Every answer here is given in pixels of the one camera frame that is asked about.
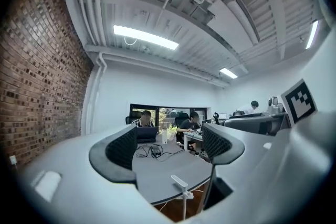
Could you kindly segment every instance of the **red brick wall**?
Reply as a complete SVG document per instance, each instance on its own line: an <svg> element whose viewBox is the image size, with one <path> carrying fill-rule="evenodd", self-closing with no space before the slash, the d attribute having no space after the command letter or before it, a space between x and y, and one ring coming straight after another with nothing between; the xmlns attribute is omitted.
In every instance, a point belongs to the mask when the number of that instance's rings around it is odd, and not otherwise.
<svg viewBox="0 0 336 224"><path fill-rule="evenodd" d="M80 135L92 62L65 0L13 0L0 24L0 143L22 167Z"/></svg>

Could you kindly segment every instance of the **ceiling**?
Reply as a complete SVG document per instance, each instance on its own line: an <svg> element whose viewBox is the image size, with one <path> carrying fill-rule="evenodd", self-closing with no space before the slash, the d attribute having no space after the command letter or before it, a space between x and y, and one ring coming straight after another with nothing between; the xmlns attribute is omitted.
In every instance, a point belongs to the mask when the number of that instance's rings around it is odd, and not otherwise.
<svg viewBox="0 0 336 224"><path fill-rule="evenodd" d="M238 50L234 42L208 26L219 18L209 11L215 0L76 1L85 22L87 52L113 54L119 48L117 51L132 51L130 55L139 59L144 55L146 59L160 58L226 82L231 79L219 73L223 67L239 77L247 76L305 52L312 22L322 19L317 0L241 0L259 41ZM227 4L230 0L221 1ZM231 21L225 19L223 27L230 26ZM174 51L140 40L130 46L126 42L131 44L134 39L114 35L113 25L153 33L179 46ZM242 35L238 30L231 34L230 40Z"/></svg>

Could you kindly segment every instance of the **ceiling light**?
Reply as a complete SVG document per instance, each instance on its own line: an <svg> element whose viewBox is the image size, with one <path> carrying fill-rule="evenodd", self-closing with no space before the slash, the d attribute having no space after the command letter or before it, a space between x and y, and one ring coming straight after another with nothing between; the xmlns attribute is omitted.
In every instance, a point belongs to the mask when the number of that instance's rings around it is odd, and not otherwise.
<svg viewBox="0 0 336 224"><path fill-rule="evenodd" d="M153 34L149 34L140 30L135 30L132 28L128 27L123 27L123 26L118 26L114 25L113 26L113 31L115 35L120 35L120 36L126 36L126 37L132 37L140 40L144 40L150 43L157 44L159 46L168 48L168 49L176 49L178 46L178 43L172 42L168 39L165 39L163 37L159 37Z"/></svg>
<svg viewBox="0 0 336 224"><path fill-rule="evenodd" d="M317 29L317 24L319 24L318 20L313 23L313 28L311 29L311 33L310 33L310 37L309 37L306 49L309 49L311 44L313 43L314 36L315 36L315 33L316 33L316 29Z"/></svg>
<svg viewBox="0 0 336 224"><path fill-rule="evenodd" d="M227 70L226 68L221 69L220 72L224 73L225 75L233 79L238 78L235 74L233 74L230 70Z"/></svg>

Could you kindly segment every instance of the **wooden floor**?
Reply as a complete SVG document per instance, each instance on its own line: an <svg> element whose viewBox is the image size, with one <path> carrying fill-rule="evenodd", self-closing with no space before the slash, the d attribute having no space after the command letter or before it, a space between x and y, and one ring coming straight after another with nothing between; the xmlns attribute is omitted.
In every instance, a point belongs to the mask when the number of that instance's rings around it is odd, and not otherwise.
<svg viewBox="0 0 336 224"><path fill-rule="evenodd" d="M204 186L199 187L198 190L204 190ZM196 215L199 203L203 192L193 191L194 199L187 200L187 210L186 218ZM160 210L164 204L157 205L155 208ZM173 220L174 222L179 222L183 220L183 200L172 200L169 201L166 206L161 210L161 213Z"/></svg>

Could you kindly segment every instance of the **window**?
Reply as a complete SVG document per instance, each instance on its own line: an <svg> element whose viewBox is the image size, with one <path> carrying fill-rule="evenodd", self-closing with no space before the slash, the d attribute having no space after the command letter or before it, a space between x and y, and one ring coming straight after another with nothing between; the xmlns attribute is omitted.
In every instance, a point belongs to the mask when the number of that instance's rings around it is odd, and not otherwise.
<svg viewBox="0 0 336 224"><path fill-rule="evenodd" d="M199 114L199 120L206 120L207 108L172 108L172 107L161 107L161 106L151 106L151 105L140 105L131 104L130 105L130 116L132 111L144 111L148 110L152 114L152 122L154 126L159 127L159 133L162 129L174 129L175 118L183 113L190 115L191 112L196 111Z"/></svg>

